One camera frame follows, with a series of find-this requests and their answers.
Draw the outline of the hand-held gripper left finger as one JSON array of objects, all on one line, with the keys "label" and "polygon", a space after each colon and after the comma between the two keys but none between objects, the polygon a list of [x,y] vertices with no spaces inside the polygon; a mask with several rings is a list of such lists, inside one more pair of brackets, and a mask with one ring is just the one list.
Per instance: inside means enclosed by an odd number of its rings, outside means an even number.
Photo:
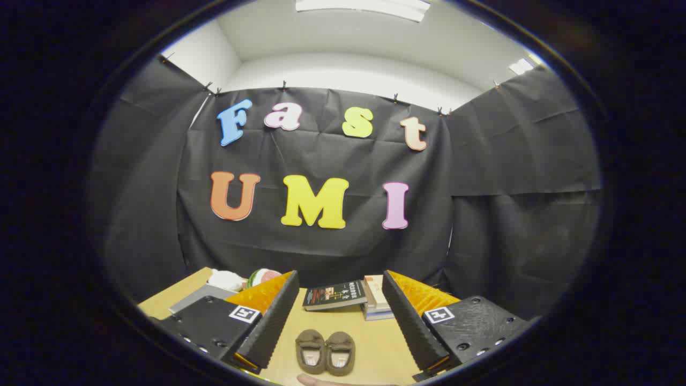
[{"label": "hand-held gripper left finger", "polygon": [[299,288],[294,270],[233,296],[198,290],[189,305],[152,322],[206,356],[259,374],[268,367]]}]

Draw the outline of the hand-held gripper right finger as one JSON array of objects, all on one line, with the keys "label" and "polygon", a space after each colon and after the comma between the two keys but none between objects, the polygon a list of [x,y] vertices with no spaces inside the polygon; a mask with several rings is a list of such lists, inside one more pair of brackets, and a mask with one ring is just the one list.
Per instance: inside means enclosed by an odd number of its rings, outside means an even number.
[{"label": "hand-held gripper right finger", "polygon": [[462,366],[521,335],[537,321],[508,312],[483,296],[458,300],[416,279],[387,270],[387,302],[420,373],[420,382]]}]

